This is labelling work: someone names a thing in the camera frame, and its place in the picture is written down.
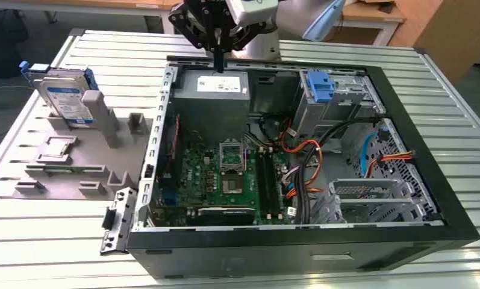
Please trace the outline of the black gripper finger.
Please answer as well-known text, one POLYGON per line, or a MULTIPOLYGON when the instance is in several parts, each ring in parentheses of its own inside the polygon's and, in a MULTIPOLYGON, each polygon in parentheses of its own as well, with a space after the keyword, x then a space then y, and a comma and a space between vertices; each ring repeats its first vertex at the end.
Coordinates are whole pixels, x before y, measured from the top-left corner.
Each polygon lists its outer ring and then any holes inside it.
POLYGON ((225 54, 233 50, 239 51, 254 37, 262 32, 266 27, 266 22, 259 22, 247 25, 238 32, 231 32, 234 28, 233 22, 220 24, 219 34, 219 73, 223 73, 226 60, 225 54))
POLYGON ((212 67, 220 73, 220 48, 210 5, 174 5, 168 21, 196 49, 211 53, 212 67))

